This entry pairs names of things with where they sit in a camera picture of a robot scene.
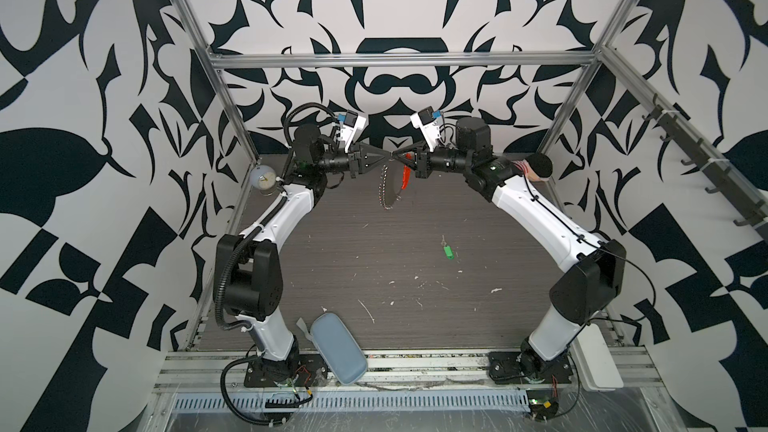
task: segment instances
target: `white debris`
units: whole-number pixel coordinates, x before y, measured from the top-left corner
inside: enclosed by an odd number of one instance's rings
[[[360,305],[362,306],[362,308],[364,308],[364,309],[366,310],[366,312],[368,312],[368,317],[370,317],[370,318],[371,318],[371,322],[373,322],[373,323],[375,324],[375,323],[376,323],[376,320],[375,320],[375,319],[373,318],[373,316],[371,315],[371,312],[368,310],[368,307],[366,307],[366,305],[365,305],[364,303],[362,303],[362,302],[360,301],[360,299],[357,299],[357,301],[358,301],[358,302],[360,302]]]

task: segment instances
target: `table surface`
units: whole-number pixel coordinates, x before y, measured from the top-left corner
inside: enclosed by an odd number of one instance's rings
[[[264,156],[263,163],[279,173],[283,157]],[[326,190],[283,245],[280,310],[300,346],[311,344],[296,320],[312,324],[325,310],[339,315],[361,348],[519,346],[562,276],[552,257],[458,174],[412,176],[392,210],[379,205],[379,180],[377,169]],[[253,190],[240,229],[274,198]],[[209,317],[198,350],[252,345],[247,334],[221,331]]]

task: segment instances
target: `side wall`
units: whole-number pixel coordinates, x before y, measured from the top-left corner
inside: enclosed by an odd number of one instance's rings
[[[640,0],[619,53],[763,191],[768,189],[766,0]],[[629,259],[614,301],[689,425],[768,426],[768,247],[602,68],[552,151],[566,212]],[[633,322],[640,316],[645,320]]]
[[[590,50],[619,0],[190,0],[215,53]],[[356,67],[228,71],[259,152],[284,152],[280,120],[310,100],[376,115],[370,143],[421,139],[424,107],[492,124],[497,152],[541,143],[577,66]]]
[[[168,0],[0,0],[0,429],[135,427],[247,167]]]

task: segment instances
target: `patterned wallpaper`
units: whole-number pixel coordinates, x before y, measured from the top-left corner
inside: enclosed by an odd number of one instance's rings
[[[766,0],[640,0],[616,40],[629,62],[745,176],[768,189]],[[768,246],[605,68],[552,152],[576,222],[616,238],[628,268],[614,301],[689,427],[768,427]],[[648,318],[640,322],[634,319]]]
[[[168,0],[0,0],[0,429],[131,430],[248,167]]]
[[[222,54],[590,50],[618,1],[190,0],[211,49]],[[366,136],[386,149],[418,140],[407,116],[432,106],[452,119],[484,117],[497,152],[531,152],[577,69],[229,70],[225,80],[262,153],[285,150],[273,128],[286,108],[310,99],[371,114]]]

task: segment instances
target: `clock face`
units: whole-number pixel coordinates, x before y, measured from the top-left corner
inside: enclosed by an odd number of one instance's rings
[[[250,173],[250,184],[259,190],[269,190],[275,186],[277,174],[269,166],[256,166]]]

